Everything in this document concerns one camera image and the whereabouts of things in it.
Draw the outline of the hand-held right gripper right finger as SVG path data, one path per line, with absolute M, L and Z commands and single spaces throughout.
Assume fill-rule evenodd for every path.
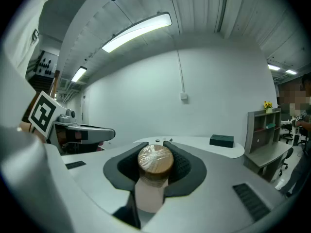
M 164 188 L 164 197 L 190 195 L 205 180 L 206 165 L 200 158 L 169 141 L 165 141 L 164 146 L 173 154 L 173 166 L 168 177 L 168 186 Z

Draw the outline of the dark wooden staircase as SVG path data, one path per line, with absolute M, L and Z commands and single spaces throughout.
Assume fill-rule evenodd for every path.
M 53 78 L 35 74 L 28 82 L 37 93 L 44 91 L 48 96 L 54 99 L 59 78 L 60 71 L 56 70 Z

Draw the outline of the white wall conduit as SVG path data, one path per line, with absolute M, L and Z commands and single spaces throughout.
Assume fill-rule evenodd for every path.
M 185 88 L 184 88 L 183 72 L 182 72 L 182 67 L 181 67 L 181 62 L 180 62 L 180 55 L 179 55 L 179 51 L 178 50 L 176 50 L 176 54 L 177 54 L 178 68 L 179 68 L 180 81 L 181 81 L 181 92 L 184 93 L 185 92 Z

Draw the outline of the white oval table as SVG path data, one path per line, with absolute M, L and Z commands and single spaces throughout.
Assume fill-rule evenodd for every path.
M 137 146 L 139 143 L 148 142 L 149 144 L 159 144 L 162 145 L 165 141 L 163 138 L 166 138 L 166 141 L 173 139 L 172 143 L 181 147 L 183 145 L 187 146 L 187 151 L 190 153 L 193 152 L 193 148 L 200 149 L 201 151 L 210 152 L 213 154 L 221 155 L 230 158 L 233 162 L 238 164 L 243 164 L 244 161 L 244 147 L 234 142 L 233 148 L 218 147 L 209 144 L 208 137 L 196 137 L 196 136 L 155 136 L 139 139 L 137 141 L 126 143 L 122 145 L 115 145 L 114 143 L 105 142 L 104 150 L 83 153 L 83 154 L 73 154 L 73 155 L 63 155 L 61 158 L 65 164 L 83 161 L 86 164 L 94 164 L 99 161 L 107 161 L 110 158 L 117 156 L 128 150 L 131 147 Z

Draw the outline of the person's white shirt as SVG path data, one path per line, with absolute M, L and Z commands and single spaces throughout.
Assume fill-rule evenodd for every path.
M 0 63 L 14 68 L 23 78 L 39 43 L 39 18 L 47 1 L 26 0 L 0 41 Z

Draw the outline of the small orange round object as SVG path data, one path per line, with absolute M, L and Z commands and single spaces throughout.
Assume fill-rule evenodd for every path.
M 173 163 L 172 152 L 161 145 L 148 145 L 139 152 L 135 200 L 140 210 L 156 213 L 161 208 Z

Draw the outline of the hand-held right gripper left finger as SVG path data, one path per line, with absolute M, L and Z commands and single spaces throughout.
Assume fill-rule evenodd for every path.
M 138 154 L 148 144 L 148 142 L 139 143 L 106 161 L 103 173 L 116 189 L 129 192 L 135 190 L 139 180 Z

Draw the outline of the grey wooden shelf desk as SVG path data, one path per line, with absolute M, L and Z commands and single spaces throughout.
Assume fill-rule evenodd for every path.
M 281 174 L 285 158 L 292 148 L 280 141 L 281 109 L 248 113 L 244 165 L 273 183 Z

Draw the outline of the dark green box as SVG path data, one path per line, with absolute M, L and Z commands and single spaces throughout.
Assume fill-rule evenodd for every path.
M 234 137 L 228 135 L 213 134 L 209 139 L 209 144 L 218 147 L 233 148 Z

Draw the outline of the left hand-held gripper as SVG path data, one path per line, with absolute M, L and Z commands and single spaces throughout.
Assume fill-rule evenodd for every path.
M 43 135 L 45 143 L 55 145 L 60 152 L 77 152 L 77 143 L 95 144 L 115 137 L 113 129 L 76 124 L 75 112 L 62 106 L 44 91 L 36 99 L 28 120 Z M 68 143 L 59 144 L 56 125 L 62 130 L 67 128 Z

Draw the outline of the long ceiling light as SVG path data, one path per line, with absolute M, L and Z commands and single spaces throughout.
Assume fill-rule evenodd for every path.
M 107 53 L 111 53 L 123 44 L 131 41 L 143 34 L 151 31 L 168 27 L 172 25 L 172 19 L 168 12 L 158 13 L 152 17 L 141 20 L 127 29 L 123 30 L 119 34 L 113 36 L 103 46 L 102 50 Z

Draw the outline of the short ceiling light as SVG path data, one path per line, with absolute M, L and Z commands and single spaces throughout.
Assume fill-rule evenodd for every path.
M 87 71 L 86 67 L 80 66 L 79 69 L 74 74 L 74 76 L 72 77 L 71 81 L 76 83 L 85 74 L 86 71 Z

